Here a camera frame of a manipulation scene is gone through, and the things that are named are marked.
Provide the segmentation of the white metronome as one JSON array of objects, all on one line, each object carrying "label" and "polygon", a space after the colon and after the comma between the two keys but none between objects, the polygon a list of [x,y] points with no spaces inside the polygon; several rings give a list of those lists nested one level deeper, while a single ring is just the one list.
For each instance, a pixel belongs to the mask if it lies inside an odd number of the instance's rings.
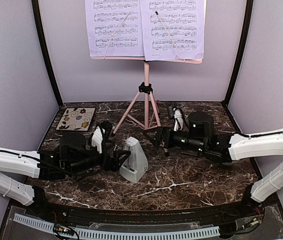
[{"label": "white metronome", "polygon": [[130,151],[130,156],[120,167],[119,173],[126,180],[137,184],[148,170],[148,159],[139,140],[132,136],[125,141],[123,149]]}]

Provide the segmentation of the pink music stand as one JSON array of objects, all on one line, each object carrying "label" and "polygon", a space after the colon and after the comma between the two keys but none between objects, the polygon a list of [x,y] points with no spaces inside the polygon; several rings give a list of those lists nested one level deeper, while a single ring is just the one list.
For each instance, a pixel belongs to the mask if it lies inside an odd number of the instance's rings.
[{"label": "pink music stand", "polygon": [[[150,62],[146,61],[144,57],[136,57],[136,56],[93,56],[91,57],[93,60],[143,60],[143,68],[144,68],[144,81],[138,87],[138,92],[130,102],[129,106],[125,110],[118,124],[114,128],[112,132],[112,136],[114,136],[121,125],[123,124],[126,118],[129,118],[134,123],[136,123],[143,130],[151,130],[161,126],[160,117],[159,117],[159,109],[157,106],[157,102],[154,97],[152,84],[150,83]],[[135,117],[130,115],[130,111],[132,110],[134,104],[138,100],[139,96],[144,94],[144,123],[141,123]]]}]

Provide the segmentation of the sheet music page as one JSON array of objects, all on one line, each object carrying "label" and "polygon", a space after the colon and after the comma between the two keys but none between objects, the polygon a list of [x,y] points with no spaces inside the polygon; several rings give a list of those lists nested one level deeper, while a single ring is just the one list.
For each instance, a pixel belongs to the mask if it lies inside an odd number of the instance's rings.
[{"label": "sheet music page", "polygon": [[139,0],[86,0],[90,57],[143,57]]},{"label": "sheet music page", "polygon": [[141,0],[139,3],[146,61],[203,60],[205,0]]}]

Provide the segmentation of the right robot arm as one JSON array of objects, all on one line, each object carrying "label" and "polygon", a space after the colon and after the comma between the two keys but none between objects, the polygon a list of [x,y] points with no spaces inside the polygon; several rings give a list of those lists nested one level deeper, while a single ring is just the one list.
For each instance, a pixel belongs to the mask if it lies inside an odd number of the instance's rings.
[{"label": "right robot arm", "polygon": [[[168,156],[170,148],[194,151],[198,157],[205,157],[215,163],[230,165],[239,160],[265,156],[283,156],[283,128],[244,134],[215,134],[214,118],[202,111],[188,116],[188,131],[171,127],[155,127],[143,132],[144,136],[157,148],[162,146]],[[261,180],[250,184],[237,205],[236,212],[247,217],[256,205],[283,187],[283,162]]]}]

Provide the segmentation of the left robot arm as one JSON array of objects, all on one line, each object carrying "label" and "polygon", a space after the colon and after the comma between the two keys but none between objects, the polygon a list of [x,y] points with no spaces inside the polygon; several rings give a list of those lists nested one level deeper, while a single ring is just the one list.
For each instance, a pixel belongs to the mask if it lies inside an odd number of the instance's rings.
[{"label": "left robot arm", "polygon": [[63,180],[66,176],[82,180],[100,171],[116,172],[130,157],[131,151],[115,150],[109,155],[108,143],[103,136],[97,146],[86,148],[86,137],[73,132],[64,135],[53,151],[17,151],[0,147],[0,194],[31,206],[41,218],[48,218],[52,206],[47,203],[45,191],[13,180],[5,173],[52,181]]}]

